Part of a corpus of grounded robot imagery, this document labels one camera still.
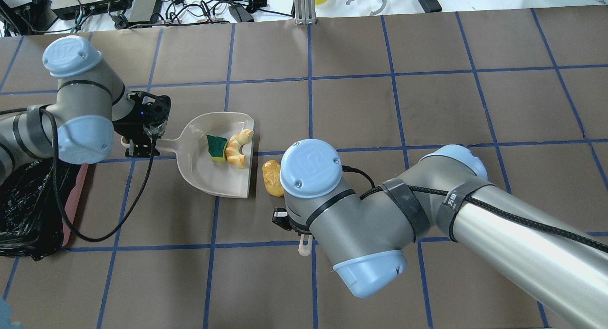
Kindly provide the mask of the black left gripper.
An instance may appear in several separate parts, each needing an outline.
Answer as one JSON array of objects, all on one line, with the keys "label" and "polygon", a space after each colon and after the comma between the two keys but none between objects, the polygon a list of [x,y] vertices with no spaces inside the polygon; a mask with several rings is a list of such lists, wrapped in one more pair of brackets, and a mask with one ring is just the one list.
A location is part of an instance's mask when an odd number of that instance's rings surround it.
[{"label": "black left gripper", "polygon": [[159,156],[157,141],[165,134],[171,110],[171,98],[151,93],[128,93],[132,107],[126,115],[113,121],[114,131],[121,136],[126,158]]}]

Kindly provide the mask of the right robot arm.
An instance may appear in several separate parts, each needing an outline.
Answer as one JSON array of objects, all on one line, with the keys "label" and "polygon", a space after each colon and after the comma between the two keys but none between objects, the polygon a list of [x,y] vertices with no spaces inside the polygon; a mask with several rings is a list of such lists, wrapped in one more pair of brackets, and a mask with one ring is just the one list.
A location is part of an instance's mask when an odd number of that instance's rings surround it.
[{"label": "right robot arm", "polygon": [[358,195],[337,150],[296,141],[283,154],[286,206],[272,221],[312,236],[350,292],[370,297],[432,227],[461,243],[578,329],[607,327],[607,246],[488,180],[482,161],[446,145]]}]

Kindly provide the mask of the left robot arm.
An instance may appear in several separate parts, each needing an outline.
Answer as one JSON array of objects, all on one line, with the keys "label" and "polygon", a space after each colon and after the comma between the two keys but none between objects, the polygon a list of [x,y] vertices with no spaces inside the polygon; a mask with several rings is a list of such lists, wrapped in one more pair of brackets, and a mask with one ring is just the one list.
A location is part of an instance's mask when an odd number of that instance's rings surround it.
[{"label": "left robot arm", "polygon": [[43,65],[58,80],[56,102],[10,111],[0,122],[0,179],[22,165],[58,158],[95,164],[121,137],[126,157],[156,156],[164,135],[170,97],[131,91],[88,40],[67,36],[43,53]]}]

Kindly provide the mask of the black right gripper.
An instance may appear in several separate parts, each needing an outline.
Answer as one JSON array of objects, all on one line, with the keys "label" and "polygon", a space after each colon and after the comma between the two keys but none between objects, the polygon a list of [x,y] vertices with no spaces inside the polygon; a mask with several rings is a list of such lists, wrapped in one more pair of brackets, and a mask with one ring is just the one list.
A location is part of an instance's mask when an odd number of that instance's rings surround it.
[{"label": "black right gripper", "polygon": [[297,226],[289,216],[286,208],[274,208],[272,212],[272,223],[283,230],[295,231],[299,235],[304,234],[304,230]]}]

